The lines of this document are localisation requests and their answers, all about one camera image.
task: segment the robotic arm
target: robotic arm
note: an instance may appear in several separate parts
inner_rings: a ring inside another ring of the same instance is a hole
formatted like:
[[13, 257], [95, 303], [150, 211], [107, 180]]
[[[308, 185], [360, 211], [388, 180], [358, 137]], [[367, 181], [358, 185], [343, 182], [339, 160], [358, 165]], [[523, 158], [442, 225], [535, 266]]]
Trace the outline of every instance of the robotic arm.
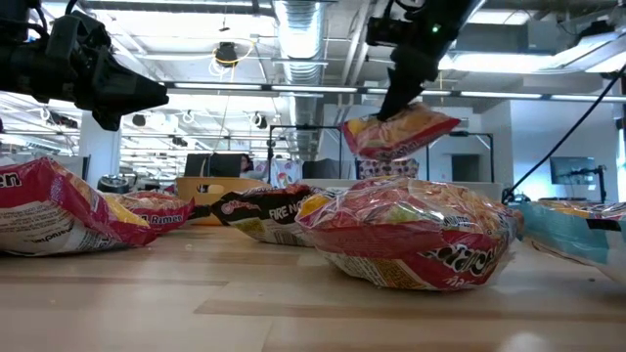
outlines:
[[[434, 81], [439, 61], [459, 36], [470, 16], [485, 0], [424, 0], [420, 7], [402, 0], [388, 0], [382, 18], [370, 18], [366, 41], [371, 46], [395, 49], [389, 68], [389, 89], [384, 97], [379, 120], [386, 121], [404, 109], [424, 88], [425, 81]], [[396, 3], [406, 11], [405, 21], [391, 18]]]
[[[125, 114], [168, 103], [164, 86], [115, 60], [102, 23], [74, 11], [48, 34], [28, 22], [29, 9], [40, 6], [41, 0], [0, 0], [0, 91], [73, 102], [109, 131]], [[40, 38], [27, 42], [29, 29]]]

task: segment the ductwork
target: ductwork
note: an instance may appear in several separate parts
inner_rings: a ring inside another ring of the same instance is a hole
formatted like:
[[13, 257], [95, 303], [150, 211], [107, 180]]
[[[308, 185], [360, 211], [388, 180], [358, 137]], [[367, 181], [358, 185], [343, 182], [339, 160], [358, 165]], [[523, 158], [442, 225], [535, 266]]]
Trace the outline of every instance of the ductwork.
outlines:
[[[274, 1], [279, 21], [279, 42], [284, 58], [300, 60], [322, 59], [324, 35], [324, 4], [313, 1]], [[322, 67], [315, 64], [285, 64], [288, 84], [318, 85], [322, 83]], [[317, 99], [291, 97], [290, 115], [294, 124], [322, 124], [316, 113]], [[297, 137], [299, 150], [308, 150], [311, 137]]]

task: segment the pillar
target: pillar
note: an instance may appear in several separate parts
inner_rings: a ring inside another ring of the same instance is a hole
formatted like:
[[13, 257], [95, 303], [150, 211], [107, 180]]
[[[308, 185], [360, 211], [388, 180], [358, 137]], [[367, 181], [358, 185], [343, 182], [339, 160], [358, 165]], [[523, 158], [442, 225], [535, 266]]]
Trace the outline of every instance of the pillar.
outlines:
[[96, 188], [102, 176], [119, 173], [121, 128], [117, 132], [105, 131], [91, 111], [84, 111], [78, 146], [80, 156], [91, 156], [86, 180], [89, 186]]

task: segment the ramen package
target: ramen package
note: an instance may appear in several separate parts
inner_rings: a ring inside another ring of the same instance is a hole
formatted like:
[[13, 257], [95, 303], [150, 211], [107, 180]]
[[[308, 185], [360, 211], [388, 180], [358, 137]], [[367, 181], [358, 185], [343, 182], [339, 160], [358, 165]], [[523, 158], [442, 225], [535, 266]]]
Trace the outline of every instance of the ramen package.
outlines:
[[369, 115], [345, 122], [342, 130], [354, 154], [392, 161], [416, 152], [452, 131], [460, 122], [460, 119], [417, 103], [385, 122], [378, 121], [375, 115]]
[[333, 201], [314, 196], [296, 221], [346, 274], [428, 290], [487, 284], [523, 222], [466, 188], [403, 177], [361, 181]]
[[519, 210], [526, 219], [519, 236], [524, 243], [626, 284], [626, 203], [537, 201]]
[[0, 167], [0, 250], [48, 255], [145, 245], [157, 234], [48, 158]]
[[238, 228], [257, 241], [311, 246], [294, 218], [300, 204], [317, 192], [317, 189], [298, 184], [285, 189], [232, 192], [214, 203], [212, 211], [222, 223]]
[[159, 234], [176, 230], [183, 226], [194, 210], [194, 201], [160, 194], [157, 192], [134, 192], [126, 195], [107, 194], [122, 204], [133, 214], [146, 220]]

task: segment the wooden table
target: wooden table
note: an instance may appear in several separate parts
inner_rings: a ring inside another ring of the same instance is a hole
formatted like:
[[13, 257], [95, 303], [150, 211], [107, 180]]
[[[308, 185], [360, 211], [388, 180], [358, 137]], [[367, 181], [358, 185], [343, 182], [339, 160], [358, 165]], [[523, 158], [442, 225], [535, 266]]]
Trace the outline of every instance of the wooden table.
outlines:
[[227, 228], [1, 257], [0, 351], [626, 351], [625, 287], [515, 250], [495, 286], [445, 294], [376, 288]]

